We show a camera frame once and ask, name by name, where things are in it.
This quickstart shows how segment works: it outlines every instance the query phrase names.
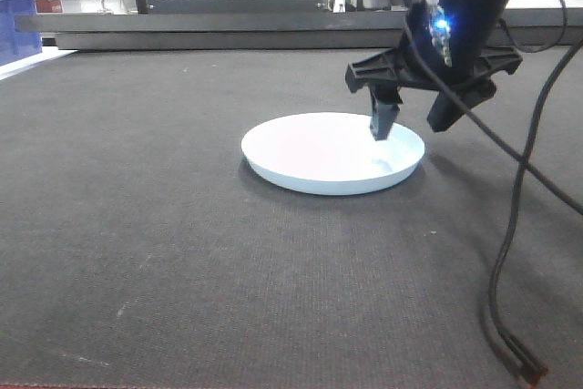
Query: black cable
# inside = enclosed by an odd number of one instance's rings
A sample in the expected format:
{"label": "black cable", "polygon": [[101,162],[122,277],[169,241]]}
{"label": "black cable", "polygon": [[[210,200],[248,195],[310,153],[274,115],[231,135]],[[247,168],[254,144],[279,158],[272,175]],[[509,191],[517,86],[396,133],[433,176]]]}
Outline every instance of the black cable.
{"label": "black cable", "polygon": [[506,261],[506,256],[510,250],[510,245],[512,244],[512,240],[514,239],[514,235],[517,229],[522,185],[524,182],[525,173],[527,171],[527,163],[530,160],[530,156],[532,155],[532,151],[535,146],[535,140],[537,139],[538,125],[540,123],[540,117],[542,115],[543,108],[547,102],[548,94],[550,93],[551,88],[555,85],[560,74],[563,72],[573,56],[575,56],[575,54],[581,49],[581,47],[583,47],[583,39],[569,48],[567,53],[563,55],[563,57],[553,69],[552,73],[545,82],[545,85],[542,87],[540,94],[538,95],[537,103],[535,104],[535,109],[533,111],[532,119],[530,122],[530,128],[528,129],[527,143],[522,154],[522,159],[518,164],[518,170],[512,188],[512,202],[510,204],[510,218],[508,220],[506,236],[496,258],[496,263],[492,270],[492,275],[490,277],[490,283],[488,286],[488,304],[490,307],[492,322],[494,323],[494,326],[496,327],[496,330],[502,339],[505,341],[506,345],[508,345],[513,353],[515,353],[518,358],[520,358],[521,362],[527,366],[529,374],[533,380],[531,383],[534,384],[537,383],[541,376],[548,372],[548,369],[505,327],[504,322],[502,321],[502,317],[500,316],[497,302],[498,281],[500,279],[500,273],[502,272],[504,262]]}
{"label": "black cable", "polygon": [[421,68],[425,71],[425,73],[432,79],[434,82],[440,87],[442,92],[448,96],[454,104],[459,107],[470,119],[472,119],[491,139],[495,141],[495,143],[500,146],[506,153],[510,154],[513,158],[517,159],[519,162],[517,174],[515,177],[515,182],[513,186],[513,193],[512,193],[512,202],[510,208],[510,218],[508,221],[508,227],[506,229],[506,236],[504,242],[500,248],[498,256],[496,257],[496,263],[492,270],[492,275],[490,277],[490,283],[488,286],[488,304],[490,307],[490,312],[492,316],[492,321],[496,327],[496,330],[504,340],[505,344],[508,348],[515,354],[515,356],[520,360],[523,364],[523,376],[532,384],[531,387],[534,387],[538,383],[538,380],[544,376],[548,369],[547,367],[541,363],[534,354],[530,352],[530,350],[512,334],[504,325],[498,305],[497,305],[497,285],[498,280],[500,277],[500,273],[504,266],[504,262],[506,260],[506,256],[508,251],[510,250],[510,246],[512,240],[514,238],[514,234],[516,231],[517,220],[518,220],[518,211],[520,207],[520,195],[522,192],[522,184],[524,181],[524,176],[527,170],[529,170],[533,175],[535,175],[538,180],[540,180],[549,190],[551,190],[556,196],[560,199],[564,200],[569,206],[571,206],[574,210],[576,210],[579,214],[583,215],[583,209],[581,205],[578,204],[576,201],[571,199],[566,193],[562,192],[562,190],[555,190],[557,189],[556,186],[550,181],[545,175],[539,173],[536,168],[534,168],[529,163],[530,156],[532,154],[532,150],[534,148],[538,125],[540,121],[540,117],[542,115],[543,106],[547,100],[548,94],[557,81],[560,74],[563,72],[565,67],[568,65],[569,61],[573,58],[573,56],[583,47],[583,39],[581,39],[578,43],[572,46],[565,55],[561,58],[558,62],[557,66],[553,69],[553,72],[548,77],[545,85],[540,91],[540,94],[537,99],[537,103],[535,105],[535,110],[533,111],[533,117],[531,120],[530,128],[528,130],[528,138],[527,143],[525,145],[524,153],[519,155],[515,150],[513,150],[506,142],[501,139],[495,132],[493,132],[480,118],[478,118],[473,111],[468,108],[464,102],[459,98],[459,96],[446,84],[444,83],[441,78],[428,66],[419,51],[414,44],[413,34],[411,29],[406,22],[404,23],[404,31],[411,43],[411,48],[413,49],[413,53],[417,63],[421,66]]}
{"label": "black cable", "polygon": [[520,52],[525,52],[527,54],[537,54],[539,52],[543,52],[545,50],[550,49],[551,47],[555,47],[556,45],[558,45],[561,42],[561,40],[563,39],[563,37],[565,36],[565,33],[567,32],[567,26],[568,26],[567,5],[565,4],[565,0],[558,0],[558,1],[559,1],[559,3],[561,3],[561,13],[563,15],[563,25],[561,26],[561,31],[560,31],[558,37],[554,41],[552,41],[551,43],[547,43],[541,47],[528,47],[528,46],[522,46],[521,44],[519,44],[512,37],[512,34],[510,34],[510,29],[508,29],[508,24],[506,23],[506,20],[504,20],[503,18],[500,18],[498,20],[498,22],[500,23],[500,27],[502,27],[502,30],[504,31],[504,33],[506,34],[506,36],[510,40],[510,43],[512,44],[512,46],[514,46]]}
{"label": "black cable", "polygon": [[[409,38],[409,41],[413,40],[413,34],[409,25],[404,22],[404,31]],[[482,121],[463,101],[459,96],[452,90],[442,79],[429,67],[425,61],[421,58],[419,51],[415,44],[411,44],[413,53],[417,63],[425,71],[425,73],[437,84],[437,86],[445,93],[447,97],[462,111],[466,116],[468,116],[487,136],[489,136],[502,150],[505,151],[514,160],[520,162],[522,155],[508,145],[500,136],[497,135],[486,123]],[[578,203],[576,200],[571,198],[564,190],[560,189],[557,184],[551,181],[545,174],[543,174],[537,167],[528,162],[526,164],[527,170],[540,181],[551,193],[553,193],[557,198],[565,202],[571,209],[583,216],[583,205]]]}

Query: robotic arm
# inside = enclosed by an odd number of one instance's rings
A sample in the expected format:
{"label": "robotic arm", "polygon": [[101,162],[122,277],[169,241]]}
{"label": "robotic arm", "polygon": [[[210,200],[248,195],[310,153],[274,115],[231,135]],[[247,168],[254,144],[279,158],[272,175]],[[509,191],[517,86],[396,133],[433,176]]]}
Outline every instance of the robotic arm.
{"label": "robotic arm", "polygon": [[[485,48],[508,0],[418,0],[406,16],[412,38],[403,34],[396,49],[353,63],[346,83],[354,93],[368,86],[373,104],[371,131],[386,139],[399,105],[399,87],[440,91],[416,61],[414,45],[425,63],[468,107],[491,98],[496,86],[490,77],[497,71],[513,74],[522,57],[512,48]],[[427,118],[434,131],[445,131],[461,111],[439,93]]]}

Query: blue led light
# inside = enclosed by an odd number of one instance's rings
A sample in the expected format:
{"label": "blue led light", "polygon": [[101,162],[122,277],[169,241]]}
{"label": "blue led light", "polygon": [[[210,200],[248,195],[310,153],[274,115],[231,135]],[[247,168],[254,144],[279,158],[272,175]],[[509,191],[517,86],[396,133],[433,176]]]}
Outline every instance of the blue led light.
{"label": "blue led light", "polygon": [[439,19],[435,22],[435,27],[437,29],[447,29],[449,27],[449,24],[447,23],[447,20]]}

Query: blue storage bin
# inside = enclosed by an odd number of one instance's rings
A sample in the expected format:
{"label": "blue storage bin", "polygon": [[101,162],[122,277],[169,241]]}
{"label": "blue storage bin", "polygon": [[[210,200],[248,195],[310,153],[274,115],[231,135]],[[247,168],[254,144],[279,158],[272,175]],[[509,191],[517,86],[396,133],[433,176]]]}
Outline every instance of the blue storage bin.
{"label": "blue storage bin", "polygon": [[0,0],[0,66],[42,51],[38,32],[15,29],[16,15],[35,14],[35,0]]}

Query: table surface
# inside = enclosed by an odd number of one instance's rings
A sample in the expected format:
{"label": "table surface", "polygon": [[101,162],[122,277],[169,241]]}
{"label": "table surface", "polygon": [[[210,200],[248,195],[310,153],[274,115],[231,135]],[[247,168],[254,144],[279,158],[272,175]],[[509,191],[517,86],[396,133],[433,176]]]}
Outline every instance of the table surface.
{"label": "table surface", "polygon": [[[498,74],[478,109],[516,148],[564,49]],[[318,197],[258,178],[243,135],[303,112],[368,113],[371,51],[75,53],[0,82],[0,383],[514,388],[486,318],[516,165],[435,94],[403,90],[412,177]],[[534,162],[583,199],[578,56]],[[583,383],[583,226],[527,184],[501,277],[508,325]]]}

